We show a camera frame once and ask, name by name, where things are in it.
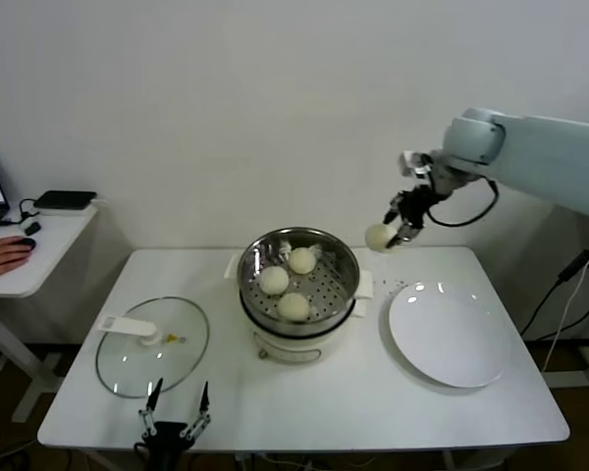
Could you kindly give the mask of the person's bare hand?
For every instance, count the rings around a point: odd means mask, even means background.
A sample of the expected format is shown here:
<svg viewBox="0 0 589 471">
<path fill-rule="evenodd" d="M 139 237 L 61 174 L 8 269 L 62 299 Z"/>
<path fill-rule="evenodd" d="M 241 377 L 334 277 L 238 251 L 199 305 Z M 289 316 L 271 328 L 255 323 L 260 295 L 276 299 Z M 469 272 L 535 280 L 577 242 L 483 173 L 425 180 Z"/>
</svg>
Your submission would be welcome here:
<svg viewBox="0 0 589 471">
<path fill-rule="evenodd" d="M 0 238 L 0 277 L 26 264 L 31 248 L 21 236 Z"/>
</svg>

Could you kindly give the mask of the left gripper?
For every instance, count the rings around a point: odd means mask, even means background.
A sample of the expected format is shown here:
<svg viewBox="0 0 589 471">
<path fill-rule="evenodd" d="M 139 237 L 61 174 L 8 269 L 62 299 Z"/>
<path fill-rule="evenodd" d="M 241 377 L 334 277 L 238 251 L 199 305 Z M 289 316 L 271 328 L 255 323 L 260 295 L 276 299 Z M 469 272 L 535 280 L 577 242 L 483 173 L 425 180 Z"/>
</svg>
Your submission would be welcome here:
<svg viewBox="0 0 589 471">
<path fill-rule="evenodd" d="M 155 423 L 154 411 L 162 385 L 163 379 L 160 378 L 156 386 L 150 390 L 145 407 L 138 411 L 142 424 L 141 435 L 148 449 L 144 466 L 146 471 L 175 471 L 182 454 L 192 447 L 192 440 L 197 440 L 211 423 L 208 382 L 203 386 L 198 416 L 191 425 L 186 427 L 186 424 L 181 422 L 166 421 Z"/>
</svg>

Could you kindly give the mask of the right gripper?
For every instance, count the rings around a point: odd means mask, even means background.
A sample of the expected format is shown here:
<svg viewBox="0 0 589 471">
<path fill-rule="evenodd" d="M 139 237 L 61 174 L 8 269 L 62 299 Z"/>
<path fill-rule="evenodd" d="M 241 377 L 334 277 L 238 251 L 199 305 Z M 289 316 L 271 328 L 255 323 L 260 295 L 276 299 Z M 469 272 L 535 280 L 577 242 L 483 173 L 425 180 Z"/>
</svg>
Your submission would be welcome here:
<svg viewBox="0 0 589 471">
<path fill-rule="evenodd" d="M 466 186 L 466 172 L 443 164 L 423 168 L 400 164 L 400 171 L 404 177 L 413 177 L 415 186 L 412 190 L 397 193 L 389 203 L 384 222 L 393 222 L 400 214 L 407 219 L 402 219 L 402 223 L 394 228 L 386 248 L 413 241 L 423 230 L 423 216 L 430 208 L 448 200 L 456 190 Z"/>
</svg>

